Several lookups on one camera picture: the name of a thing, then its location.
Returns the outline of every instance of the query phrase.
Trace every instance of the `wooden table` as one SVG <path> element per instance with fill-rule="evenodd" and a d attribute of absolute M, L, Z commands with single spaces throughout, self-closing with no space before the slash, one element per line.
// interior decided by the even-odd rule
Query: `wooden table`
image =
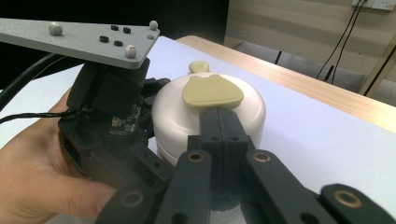
<path fill-rule="evenodd" d="M 186 36 L 178 41 L 396 133 L 396 107 L 394 106 L 346 91 L 197 36 Z"/>

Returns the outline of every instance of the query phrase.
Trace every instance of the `finger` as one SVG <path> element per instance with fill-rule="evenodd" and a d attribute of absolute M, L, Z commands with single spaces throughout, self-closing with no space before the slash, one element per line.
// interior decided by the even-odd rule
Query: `finger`
<path fill-rule="evenodd" d="M 54 105 L 49 112 L 50 113 L 59 113 L 59 112 L 64 112 L 67 109 L 67 98 L 69 97 L 70 89 L 67 90 L 67 92 L 64 93 L 64 95 L 61 97 L 61 99 Z"/>
<path fill-rule="evenodd" d="M 97 218 L 116 190 L 99 182 L 51 174 L 42 176 L 30 191 L 33 202 L 44 211 Z"/>

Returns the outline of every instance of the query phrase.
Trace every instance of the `wire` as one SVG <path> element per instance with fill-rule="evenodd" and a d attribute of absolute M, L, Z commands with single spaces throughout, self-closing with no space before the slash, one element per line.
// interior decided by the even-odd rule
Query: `wire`
<path fill-rule="evenodd" d="M 9 84 L 0 93 L 0 111 L 14 98 L 14 96 L 29 83 L 32 79 L 40 75 L 48 67 L 57 63 L 66 56 L 49 53 L 27 68 L 20 76 L 18 76 L 11 84 Z"/>
<path fill-rule="evenodd" d="M 347 23 L 347 26 L 346 26 L 345 31 L 343 32 L 343 34 L 341 35 L 340 39 L 338 40 L 338 43 L 337 43 L 337 45 L 335 46 L 334 50 L 332 51 L 332 54 L 329 56 L 329 58 L 327 59 L 326 63 L 323 64 L 323 66 L 321 67 L 320 71 L 318 72 L 317 79 L 319 78 L 320 73 L 322 72 L 324 66 L 326 66 L 326 64 L 329 62 L 330 58 L 334 55 L 335 51 L 337 50 L 338 46 L 340 45 L 341 40 L 343 39 L 344 35 L 346 34 L 347 28 L 349 27 L 350 23 L 352 22 L 353 16 L 355 15 L 355 12 L 356 12 L 356 10 L 358 9 L 359 3 L 360 3 L 361 1 L 363 1 L 363 4 L 364 4 L 364 2 L 365 2 L 365 0 L 359 0 L 358 4 L 356 4 L 355 9 L 353 10 L 352 15 L 350 16 L 349 22 Z"/>
<path fill-rule="evenodd" d="M 13 119 L 36 119 L 36 118 L 42 118 L 42 119 L 50 119 L 50 118 L 63 118 L 67 116 L 71 116 L 76 114 L 76 110 L 66 110 L 61 113 L 24 113 L 24 114 L 16 114 L 16 115 L 10 115 L 3 117 L 0 119 L 0 124 L 13 120 Z"/>
<path fill-rule="evenodd" d="M 355 26 L 356 20 L 358 19 L 359 13 L 361 12 L 361 9 L 363 8 L 364 2 L 366 0 L 363 0 L 363 3 L 359 7 L 358 13 L 356 14 L 355 20 L 352 22 L 352 26 L 350 27 L 349 33 L 346 36 L 346 41 L 344 42 L 343 47 L 341 47 L 340 51 L 340 56 L 338 57 L 337 64 L 335 65 L 334 72 L 332 73 L 332 84 L 334 83 L 334 78 L 335 78 L 335 72 L 337 71 L 338 64 L 340 63 L 341 57 L 343 55 L 344 47 L 346 46 L 347 40 L 349 39 L 350 34 L 352 33 L 353 27 Z"/>

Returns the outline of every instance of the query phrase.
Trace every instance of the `bolt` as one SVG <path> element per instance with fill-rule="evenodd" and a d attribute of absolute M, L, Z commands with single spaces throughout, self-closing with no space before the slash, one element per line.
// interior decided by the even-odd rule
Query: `bolt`
<path fill-rule="evenodd" d="M 125 48 L 125 57 L 132 59 L 136 56 L 137 50 L 136 47 L 133 45 L 128 45 L 128 47 Z"/>
<path fill-rule="evenodd" d="M 62 31 L 63 31 L 64 29 L 62 28 L 62 26 L 58 23 L 58 22 L 56 22 L 56 21 L 53 21 L 50 25 L 49 25 L 49 33 L 51 34 L 51 35 L 57 35 L 57 36 L 59 36 L 59 35 L 62 35 Z"/>
<path fill-rule="evenodd" d="M 129 28 L 129 27 L 124 27 L 122 30 L 123 30 L 123 32 L 125 34 L 130 34 L 131 33 L 131 28 Z"/>
<path fill-rule="evenodd" d="M 118 31 L 119 30 L 119 26 L 111 25 L 111 30 Z"/>
<path fill-rule="evenodd" d="M 105 35 L 101 35 L 99 37 L 99 41 L 102 42 L 102 43 L 108 43 L 108 37 L 105 36 Z"/>
<path fill-rule="evenodd" d="M 151 21 L 151 22 L 149 23 L 149 29 L 152 30 L 152 31 L 157 30 L 157 29 L 158 29 L 158 22 L 156 22 L 156 21 Z"/>
<path fill-rule="evenodd" d="M 114 41 L 114 45 L 117 46 L 117 47 L 122 47 L 123 43 L 120 40 L 115 40 Z"/>

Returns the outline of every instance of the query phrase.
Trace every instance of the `hole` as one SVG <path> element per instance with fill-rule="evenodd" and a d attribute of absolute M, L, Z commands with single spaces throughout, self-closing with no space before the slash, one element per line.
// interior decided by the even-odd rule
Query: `hole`
<path fill-rule="evenodd" d="M 253 158 L 254 158 L 254 160 L 260 161 L 260 162 L 267 162 L 267 161 L 271 160 L 271 157 L 263 152 L 258 152 L 256 154 L 254 154 Z"/>
<path fill-rule="evenodd" d="M 189 218 L 182 213 L 176 213 L 172 215 L 172 224 L 186 224 L 188 221 Z"/>
<path fill-rule="evenodd" d="M 359 208 L 363 205 L 363 202 L 361 201 L 358 196 L 355 194 L 346 191 L 346 190 L 336 190 L 334 192 L 334 198 L 341 204 L 351 207 L 351 208 Z"/>
<path fill-rule="evenodd" d="M 204 160 L 204 155 L 200 153 L 192 153 L 189 155 L 189 161 L 198 162 L 203 160 Z"/>
<path fill-rule="evenodd" d="M 122 197 L 124 207 L 135 207 L 143 202 L 143 194 L 140 191 L 129 191 Z"/>
<path fill-rule="evenodd" d="M 319 224 L 319 220 L 309 213 L 302 213 L 300 219 L 305 224 Z"/>

